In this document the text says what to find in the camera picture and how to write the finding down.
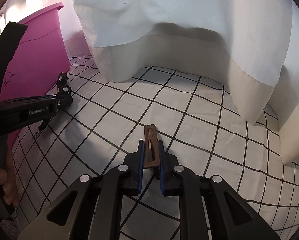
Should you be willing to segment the person's left hand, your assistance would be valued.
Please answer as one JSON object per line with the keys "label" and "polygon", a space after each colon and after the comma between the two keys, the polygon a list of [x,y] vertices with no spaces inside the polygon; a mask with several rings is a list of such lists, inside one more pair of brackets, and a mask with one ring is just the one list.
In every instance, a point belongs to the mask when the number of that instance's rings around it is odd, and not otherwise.
{"label": "person's left hand", "polygon": [[19,205],[19,194],[13,166],[13,153],[8,148],[6,153],[6,165],[4,169],[0,168],[0,185],[4,191],[4,202],[8,206],[17,208]]}

